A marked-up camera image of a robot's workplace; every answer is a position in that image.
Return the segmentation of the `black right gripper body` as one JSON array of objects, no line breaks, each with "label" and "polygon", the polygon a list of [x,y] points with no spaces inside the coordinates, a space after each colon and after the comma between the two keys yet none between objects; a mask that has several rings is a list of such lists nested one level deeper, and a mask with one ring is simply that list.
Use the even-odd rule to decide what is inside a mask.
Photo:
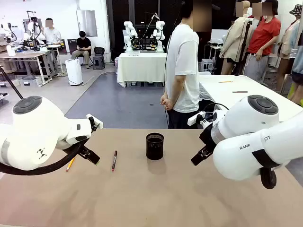
[{"label": "black right gripper body", "polygon": [[212,139],[211,130],[213,128],[213,124],[208,125],[203,132],[200,134],[199,138],[204,143],[204,149],[207,152],[213,152],[216,147],[216,143]]}]

